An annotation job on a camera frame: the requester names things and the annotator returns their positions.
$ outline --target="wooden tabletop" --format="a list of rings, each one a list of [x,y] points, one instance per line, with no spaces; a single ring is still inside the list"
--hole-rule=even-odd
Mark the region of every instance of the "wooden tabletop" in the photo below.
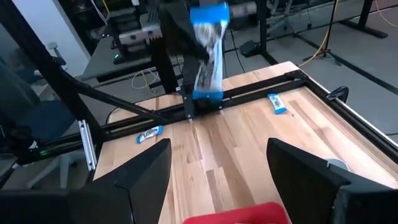
[[[224,90],[298,69],[285,62],[223,80]],[[398,188],[398,165],[359,134],[306,87],[279,94],[287,112],[276,115],[267,98],[220,113],[164,127],[164,133],[136,144],[138,134],[104,143],[95,179],[162,138],[172,141],[172,170],[159,223],[182,223],[196,215],[264,202],[281,203],[266,159],[269,137],[322,158],[344,160],[350,171]],[[140,102],[148,109],[181,103],[165,95]],[[134,114],[116,110],[109,122]]]

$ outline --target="cable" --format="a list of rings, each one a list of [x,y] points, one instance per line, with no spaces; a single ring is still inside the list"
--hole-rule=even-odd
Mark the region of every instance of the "cable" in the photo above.
[[[144,71],[148,71],[149,73],[151,73],[153,76],[155,76],[155,78],[150,82],[150,83],[148,83],[148,80],[147,80],[147,78],[146,78],[146,75],[145,75],[145,73],[144,73]],[[145,81],[145,85],[144,86],[140,86],[140,87],[136,87],[136,86],[134,86],[134,79],[138,76],[138,75],[142,75],[142,77],[144,78],[144,81]],[[150,69],[144,69],[144,70],[141,70],[141,71],[139,71],[139,72],[137,72],[133,77],[132,77],[132,79],[131,79],[131,87],[133,88],[133,89],[135,89],[135,90],[141,90],[141,89],[143,89],[143,88],[146,88],[147,90],[148,90],[148,92],[152,95],[152,96],[155,96],[154,94],[153,94],[153,92],[150,90],[150,88],[149,88],[149,85],[150,84],[153,84],[154,82],[156,82],[156,80],[158,79],[158,77],[159,77],[159,73],[158,74],[154,74]]]
[[[94,3],[94,0],[90,0],[90,1],[91,1],[91,3],[93,4],[95,10],[97,11],[99,17],[102,19],[102,21],[104,21],[104,23],[105,23],[106,25],[108,25],[108,22],[106,22],[106,19],[105,19],[104,15],[102,15],[101,11],[97,8],[97,5]]]
[[[106,13],[109,14],[109,8],[108,8],[108,5],[106,4],[105,0],[102,0],[102,3],[103,3],[104,6],[105,6]]]
[[[236,48],[236,45],[235,45],[235,38],[234,38],[234,34],[233,34],[233,32],[232,32],[232,30],[231,30],[231,29],[230,29],[229,31],[231,32],[232,43],[234,44],[234,48],[235,48],[236,57],[238,58],[238,61],[239,61],[239,64],[241,65],[241,68],[242,68],[242,70],[243,70],[243,73],[246,73],[246,71],[245,71],[245,70],[244,70],[244,68],[243,68],[243,65],[242,65],[241,59],[239,58],[239,55],[238,55],[238,51],[237,51],[237,48]]]
[[[388,134],[385,134],[386,136],[394,136],[394,135],[397,135],[398,133],[388,133]]]
[[[308,20],[309,20],[310,24],[312,25],[311,16],[310,16],[310,0],[307,0],[307,15],[308,15]]]
[[[383,16],[383,14],[381,13],[381,11],[380,11],[380,9],[379,9],[379,4],[377,3],[377,0],[374,0],[374,2],[376,3],[376,9],[377,9],[377,11],[379,12],[380,16],[381,16],[388,24],[392,25],[393,27],[398,28],[397,25],[395,25],[395,24],[393,24],[392,22],[388,21],[388,20]]]
[[[335,7],[335,10],[333,11],[333,15],[335,15],[335,13],[336,13],[336,11],[337,11],[337,6],[338,6],[338,1],[339,1],[339,0],[335,0],[335,1],[336,1],[336,7]],[[321,44],[321,46],[319,46],[319,48],[318,48],[318,50],[315,52],[315,54],[312,55],[312,57],[310,57],[310,58],[309,58],[308,60],[306,60],[305,62],[301,63],[301,64],[299,65],[299,67],[305,65],[306,63],[309,63],[312,59],[314,59],[314,58],[318,55],[319,51],[321,51],[323,45],[324,45],[325,42],[326,42],[326,39],[327,39],[328,34],[329,34],[329,31],[330,31],[330,30],[329,30],[329,28],[328,28],[328,30],[326,31],[325,37],[323,38],[322,44]]]
[[[323,38],[323,41],[322,41],[322,44],[321,44],[321,46],[319,46],[319,48],[318,48],[318,50],[315,52],[315,54],[312,55],[312,57],[310,57],[310,58],[309,58],[308,60],[306,60],[305,62],[303,62],[303,63],[301,63],[300,65],[298,65],[299,67],[305,65],[306,63],[311,62],[311,60],[314,59],[314,58],[318,55],[319,51],[321,51],[322,47],[324,46],[324,44],[325,44],[325,42],[326,42],[326,38],[328,37],[328,33],[329,33],[329,29],[326,31],[325,37]]]

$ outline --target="metal stand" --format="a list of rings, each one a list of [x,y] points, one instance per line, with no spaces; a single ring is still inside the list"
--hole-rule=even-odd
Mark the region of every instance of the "metal stand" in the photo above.
[[[271,65],[276,65],[278,64],[278,61],[267,51],[267,15],[269,13],[267,10],[267,3],[263,0],[256,0],[256,4],[257,18],[259,20],[260,26],[260,42],[258,44],[254,44],[254,42],[251,40],[246,42],[244,45],[251,45],[252,47],[249,57],[261,54],[268,61],[268,63]]]
[[[328,26],[328,33],[326,35],[325,48],[321,49],[321,51],[319,51],[319,53],[317,53],[316,57],[322,55],[323,58],[326,58],[329,55],[331,55],[330,54],[331,50],[328,47],[329,47],[329,40],[330,40],[330,34],[331,34],[331,27],[333,26],[333,20],[335,18],[336,6],[337,6],[337,0],[334,0],[333,9],[331,11],[330,21],[329,21],[329,26]],[[303,61],[305,62],[305,61],[309,60],[310,58],[312,58],[312,56],[304,58]],[[338,60],[335,60],[335,61],[336,61],[337,65],[341,66],[341,63],[339,63]]]
[[[386,38],[386,37],[388,37],[387,33],[381,32],[379,30],[372,29],[372,28],[366,26],[366,22],[368,21],[369,13],[370,13],[370,10],[372,8],[372,3],[373,3],[373,0],[365,0],[365,2],[363,3],[361,16],[359,17],[359,22],[358,23],[355,23],[355,22],[350,21],[348,19],[347,20],[343,20],[340,23],[345,25],[345,26],[348,26],[348,27],[350,27],[352,29],[356,29],[356,30],[365,32],[367,34],[373,35],[373,36],[378,37],[378,38]]]
[[[162,84],[165,93],[175,93],[178,83],[169,54],[166,51],[165,40],[163,38],[154,39],[150,41],[148,48],[152,55],[152,61],[156,65],[160,83]]]

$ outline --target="white object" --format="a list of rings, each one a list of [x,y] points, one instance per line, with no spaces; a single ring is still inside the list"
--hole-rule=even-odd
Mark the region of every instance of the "white object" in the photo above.
[[[58,44],[56,42],[50,42],[47,44],[47,47],[52,50],[52,49],[56,49],[58,47]]]
[[[139,0],[131,0],[133,6],[139,6]]]
[[[163,126],[162,125],[156,126],[154,128],[147,130],[146,132],[138,135],[136,142],[137,142],[137,144],[141,144],[146,139],[149,139],[151,137],[154,137],[154,136],[156,136],[158,134],[162,134],[162,133],[163,133]]]
[[[344,170],[349,171],[348,165],[346,162],[342,161],[341,159],[327,159],[326,161],[328,161],[328,167],[330,164],[335,165],[337,167],[340,167]]]
[[[228,21],[220,21],[221,33],[216,32],[216,27],[211,23],[197,23],[193,25],[195,37],[204,46],[209,54],[207,63],[201,61],[196,75],[194,90],[199,93],[198,97],[206,93],[222,93],[223,81],[223,47],[222,36],[228,26]]]

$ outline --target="metal bracket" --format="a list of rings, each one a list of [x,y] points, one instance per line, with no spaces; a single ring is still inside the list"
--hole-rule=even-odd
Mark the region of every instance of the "metal bracket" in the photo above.
[[[140,16],[142,28],[119,34],[122,44],[136,44],[146,40],[149,44],[150,40],[162,38],[163,34],[160,29],[159,19],[156,11],[150,11]]]
[[[95,170],[97,166],[97,158],[95,156],[94,144],[91,138],[90,127],[85,120],[78,121],[81,141],[85,151],[87,168],[89,171]]]
[[[331,93],[329,93],[326,98],[328,100],[335,100],[336,98],[339,98],[341,101],[344,103],[347,102],[348,98],[348,87],[347,86],[341,86],[335,90],[333,90]]]
[[[289,78],[291,78],[291,79],[293,79],[293,80],[308,78],[308,75],[303,73],[303,71],[301,71],[300,69],[294,70],[294,71],[291,71],[291,72],[287,72],[284,75],[289,77]]]
[[[180,87],[180,94],[182,96],[182,101],[184,105],[184,113],[187,119],[192,119],[195,117],[195,105],[192,99],[192,93],[187,93],[184,85]]]
[[[153,119],[154,121],[157,121],[159,123],[164,123],[167,120],[159,115],[158,113],[154,113],[151,110],[148,110],[147,108],[141,107],[139,105],[136,105],[134,103],[130,103],[126,100],[122,100],[118,97],[115,97],[113,95],[104,93],[102,91],[96,90],[86,83],[82,82],[77,82],[73,81],[77,92],[81,93],[82,95],[89,96],[93,99],[99,100],[103,103],[107,103],[113,106],[117,106],[118,108],[122,108],[124,110],[128,110],[130,112],[136,113],[138,115],[141,115],[143,117]]]

